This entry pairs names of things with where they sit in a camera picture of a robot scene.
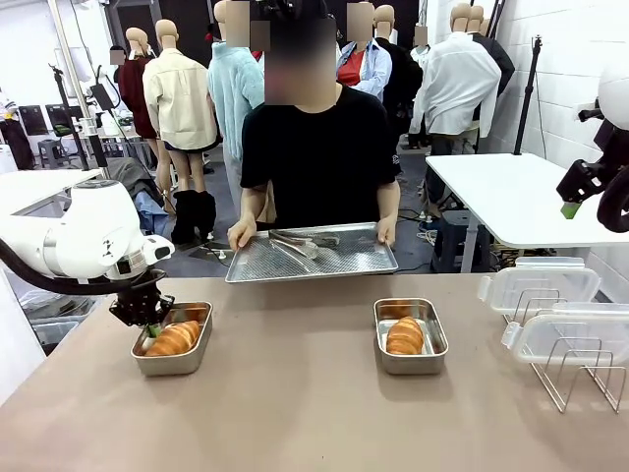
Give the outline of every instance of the perforated metal tray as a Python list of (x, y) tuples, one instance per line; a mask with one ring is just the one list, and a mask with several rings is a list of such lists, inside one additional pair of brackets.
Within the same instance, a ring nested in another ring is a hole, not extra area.
[(340, 244), (335, 249), (319, 248), (313, 261), (291, 257), (271, 246), (268, 232), (260, 231), (250, 244), (238, 251), (225, 281), (267, 282), (308, 278), (340, 277), (368, 273), (390, 273), (398, 268), (388, 246), (377, 242), (375, 223), (342, 224), (291, 229), (304, 235), (335, 233)]

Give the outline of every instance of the stainless steel container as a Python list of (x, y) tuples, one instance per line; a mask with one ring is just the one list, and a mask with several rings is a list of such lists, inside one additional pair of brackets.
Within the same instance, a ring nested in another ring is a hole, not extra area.
[[(387, 298), (373, 304), (377, 345), (382, 367), (393, 375), (438, 374), (443, 368), (448, 341), (432, 303), (423, 298)], [(404, 317), (413, 317), (424, 334), (424, 348), (417, 356), (386, 352), (389, 329)]]
[(205, 302), (196, 303), (176, 303), (170, 310), (162, 323), (162, 327), (167, 327), (173, 323), (197, 321), (199, 322), (200, 335), (197, 345), (185, 354), (176, 356), (145, 357), (148, 333), (143, 330), (136, 344), (131, 349), (138, 367), (147, 377), (154, 376), (177, 376), (191, 374), (199, 368), (203, 359), (205, 347), (212, 331), (212, 306)]

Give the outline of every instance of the blue denim clothing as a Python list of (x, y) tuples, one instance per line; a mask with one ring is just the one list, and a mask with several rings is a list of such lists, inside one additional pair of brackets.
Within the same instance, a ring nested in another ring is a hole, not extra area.
[[(341, 50), (341, 57), (336, 63), (337, 77), (338, 70), (347, 62), (355, 48), (356, 42), (350, 42)], [(382, 101), (384, 87), (389, 83), (392, 67), (389, 53), (382, 49), (375, 39), (372, 39), (365, 50), (365, 58), (361, 67), (361, 81), (352, 89), (377, 96)]]

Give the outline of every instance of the metal tongs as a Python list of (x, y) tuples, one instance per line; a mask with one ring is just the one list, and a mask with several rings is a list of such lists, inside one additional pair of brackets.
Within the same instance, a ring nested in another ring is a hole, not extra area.
[(290, 249), (311, 261), (318, 256), (318, 248), (334, 249), (340, 244), (340, 238), (332, 233), (300, 234), (271, 229), (268, 239), (272, 245)]

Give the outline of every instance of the metal tray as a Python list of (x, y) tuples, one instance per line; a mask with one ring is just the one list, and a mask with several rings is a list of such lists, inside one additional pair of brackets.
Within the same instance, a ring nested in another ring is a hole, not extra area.
[(335, 249), (318, 249), (311, 261), (291, 257), (273, 248), (268, 232), (260, 231), (250, 244), (238, 251), (229, 267), (225, 281), (266, 282), (328, 278), (367, 273), (390, 273), (398, 268), (391, 248), (377, 242), (375, 223), (341, 224), (314, 228), (291, 229), (293, 233), (335, 233), (340, 244)]
[(138, 367), (147, 377), (153, 376), (178, 376), (191, 374), (200, 366), (205, 347), (212, 331), (212, 306), (205, 302), (176, 303), (170, 310), (162, 327), (173, 323), (197, 321), (201, 325), (197, 345), (185, 354), (176, 356), (145, 357), (144, 343), (148, 333), (144, 329), (136, 344), (131, 349), (131, 355), (138, 362)]
[[(393, 375), (438, 374), (443, 368), (448, 341), (434, 306), (424, 298), (386, 298), (373, 304), (377, 345), (382, 367)], [(413, 317), (424, 334), (424, 348), (417, 356), (386, 352), (386, 335), (398, 320)]]

